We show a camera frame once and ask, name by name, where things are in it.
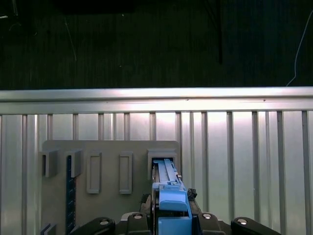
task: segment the white cable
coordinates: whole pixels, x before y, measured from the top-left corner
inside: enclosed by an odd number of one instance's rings
[[[297,51],[297,53],[295,55],[295,60],[294,60],[294,77],[292,78],[292,80],[289,81],[289,83],[287,83],[286,87],[289,86],[290,83],[293,82],[293,80],[297,77],[297,59],[298,59],[298,54],[299,54],[299,50],[300,50],[300,47],[301,47],[301,44],[302,44],[305,32],[307,31],[307,27],[308,27],[308,24],[309,24],[309,21],[310,21],[312,13],[313,13],[313,10],[311,11],[311,13],[310,13],[310,15],[308,17],[307,24],[305,25],[305,28],[304,28],[304,31],[303,31],[303,34],[302,34],[302,38],[301,38],[301,41],[300,41],[300,44],[299,44],[299,47],[298,47],[298,51]]]

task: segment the blue object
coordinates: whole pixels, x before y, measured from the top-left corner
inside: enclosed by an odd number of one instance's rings
[[[159,191],[159,209],[173,212],[187,212],[183,217],[159,217],[158,235],[190,235],[192,233],[192,215],[187,190],[178,177],[173,162],[169,159],[155,160],[158,165],[159,183],[152,185]]]

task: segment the vertical metal bar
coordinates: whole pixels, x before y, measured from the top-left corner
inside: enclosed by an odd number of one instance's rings
[[[232,147],[232,118],[231,113],[207,113],[207,156],[208,156],[208,198],[209,211],[229,223],[234,215],[230,215],[233,208],[233,150]]]
[[[22,116],[2,116],[1,235],[22,234]]]
[[[114,114],[103,114],[104,116],[104,137],[105,141],[114,140]]]
[[[79,118],[78,114],[73,114],[73,140],[79,139]]]
[[[310,134],[308,112],[302,112],[303,126],[303,164],[304,164],[304,194],[305,194],[305,223],[307,235],[313,234],[312,230],[312,195],[311,195],[311,164],[310,164]]]
[[[40,221],[38,213],[40,188],[38,187],[41,177],[38,175],[38,151],[40,141],[39,115],[27,115],[27,235],[36,235],[39,231]],[[44,138],[46,140],[47,126],[45,122]]]
[[[252,145],[253,145],[253,185],[254,185],[254,220],[260,223],[260,156],[259,156],[259,120],[258,113],[252,113]]]
[[[27,234],[27,115],[22,116],[22,235]]]
[[[268,163],[268,210],[269,227],[278,231],[281,230],[280,218],[280,157],[279,157],[279,138],[278,124],[279,115],[276,112],[266,114],[267,122],[267,163]]]
[[[208,145],[207,145],[207,113],[201,113],[201,130],[202,130],[202,162],[203,162],[203,210],[209,211],[209,179],[208,179]]]
[[[150,114],[130,114],[130,140],[148,141],[150,139]]]
[[[228,193],[229,216],[235,217],[235,173],[234,173],[234,121],[233,113],[227,113]]]
[[[123,141],[124,135],[124,114],[114,114],[114,139],[117,141]]]
[[[287,234],[283,113],[277,112],[280,232]]]
[[[98,123],[98,140],[102,141],[103,138],[104,138],[104,115],[103,114],[99,114],[98,115],[98,120],[99,120],[99,123]]]
[[[175,124],[176,140],[181,145],[181,113],[176,113]]]
[[[47,140],[53,139],[53,115],[47,116]]]
[[[207,198],[204,196],[205,188],[203,184],[206,184],[206,178],[204,178],[204,172],[207,170],[207,165],[204,165],[204,158],[206,156],[203,152],[203,136],[202,136],[202,113],[192,113],[192,149],[193,149],[193,175],[194,184],[197,189],[197,203],[202,211],[207,208]]]
[[[34,178],[37,180],[37,192],[35,192],[35,201],[37,202],[36,207],[36,231],[38,232],[41,227],[41,220],[42,220],[42,181],[41,181],[41,168],[42,168],[42,158],[39,157],[39,151],[42,151],[42,145],[48,138],[48,115],[38,115],[38,141],[37,141],[37,148],[35,147],[35,162],[38,162],[36,166],[36,173]]]
[[[124,140],[130,140],[130,114],[124,114]]]
[[[150,140],[155,141],[156,140],[156,114],[155,113],[150,113],[149,124],[150,124]]]
[[[305,234],[302,112],[284,112],[286,221],[288,234]]]
[[[271,221],[271,213],[270,213],[270,170],[268,164],[268,141],[269,141],[269,133],[268,130],[268,112],[259,112],[258,113],[258,155],[259,155],[259,215],[260,215],[260,223],[270,227]],[[255,120],[253,125],[253,136],[256,135],[255,133]]]
[[[254,219],[252,113],[234,112],[235,217]]]
[[[306,185],[306,190],[310,192],[310,199],[308,198],[307,200],[310,201],[311,207],[308,208],[307,210],[311,212],[311,221],[309,225],[311,225],[311,230],[307,234],[313,234],[313,112],[309,111],[308,112],[308,135],[309,135],[309,181],[310,184]]]
[[[191,152],[191,122],[190,112],[181,113],[181,156],[182,179],[186,188],[192,188],[192,152]]]
[[[0,116],[0,234],[2,221],[2,116]]]

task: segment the blue plastic part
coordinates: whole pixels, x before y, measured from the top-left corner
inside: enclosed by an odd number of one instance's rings
[[[158,235],[191,235],[192,219],[189,217],[160,217]]]
[[[75,227],[75,204],[76,204],[76,182],[75,178],[71,177],[71,162],[72,157],[67,157],[67,174],[66,174],[66,214],[65,225],[66,235]]]
[[[158,165],[159,183],[153,183],[159,191],[159,209],[164,211],[188,212],[184,217],[160,217],[159,235],[190,235],[192,233],[192,215],[187,190],[178,178],[177,170],[169,159],[155,160]]]

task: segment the rectangular slot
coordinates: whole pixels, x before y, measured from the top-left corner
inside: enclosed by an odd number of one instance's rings
[[[66,152],[66,156],[71,157],[71,178],[75,178],[83,171],[81,151],[69,151]]]
[[[58,173],[58,151],[42,153],[43,176],[50,178]]]
[[[92,153],[87,162],[87,193],[100,193],[101,185],[101,153]]]
[[[131,194],[133,184],[133,153],[122,152],[119,156],[119,193]]]
[[[45,175],[45,164],[46,164],[46,157],[43,155],[43,175]]]

